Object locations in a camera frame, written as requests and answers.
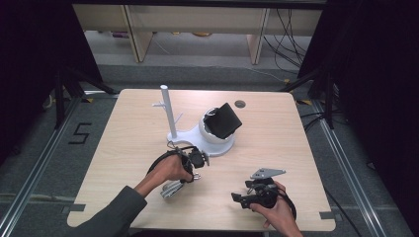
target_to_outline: white stand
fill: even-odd
[[[153,106],[163,106],[166,111],[170,126],[170,132],[167,135],[168,141],[172,141],[174,144],[189,143],[197,146],[198,149],[206,152],[210,157],[221,156],[231,149],[234,143],[234,134],[229,135],[225,139],[221,139],[208,133],[205,129],[204,117],[189,131],[176,130],[168,87],[162,85],[160,86],[160,89],[163,94],[164,104]]]

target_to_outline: black clamp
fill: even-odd
[[[287,195],[287,193],[277,187],[272,178],[246,181],[245,184],[249,189],[247,192],[249,196],[242,196],[240,194],[231,193],[233,200],[240,202],[243,209],[250,209],[251,203],[258,203],[266,208],[272,208],[277,203],[277,197],[281,197],[289,205],[293,213],[293,218],[296,219],[295,205],[290,200],[290,197]]]

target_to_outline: wooden table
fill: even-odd
[[[174,117],[182,114],[178,130],[193,128],[210,108],[228,102],[243,122],[235,143],[210,166],[196,169],[200,180],[164,199],[160,188],[148,197],[148,206],[132,228],[265,231],[264,217],[234,202],[231,193],[246,194],[244,182],[258,168],[285,169],[277,180],[287,187],[304,231],[331,231],[330,212],[293,97],[288,93],[231,91],[169,91]],[[77,226],[104,208],[125,186],[134,187],[151,163],[169,148],[169,125],[160,90],[123,90],[114,107],[75,203],[68,224]],[[245,102],[243,109],[236,101]]]

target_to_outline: white vertical rod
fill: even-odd
[[[178,134],[176,133],[175,119],[173,118],[172,104],[170,102],[169,90],[166,85],[161,85],[160,89],[161,89],[161,94],[163,95],[163,102],[164,102],[164,108],[166,110],[167,119],[169,120],[170,133],[172,133],[172,138],[176,138]]]

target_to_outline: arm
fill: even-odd
[[[134,189],[125,187],[111,203],[91,219],[74,228],[67,236],[127,236],[129,226],[145,208],[145,198],[155,188],[171,180],[192,180],[191,174],[182,167],[177,155],[162,161],[147,174]]]
[[[285,191],[286,188],[278,182],[275,182],[280,192]],[[263,216],[266,221],[263,227],[268,228],[272,225],[278,232],[282,233],[287,237],[299,237],[302,236],[298,229],[298,226],[293,219],[293,214],[288,206],[287,202],[282,197],[277,197],[277,203],[271,209],[265,208],[260,204],[251,203],[250,208]]]

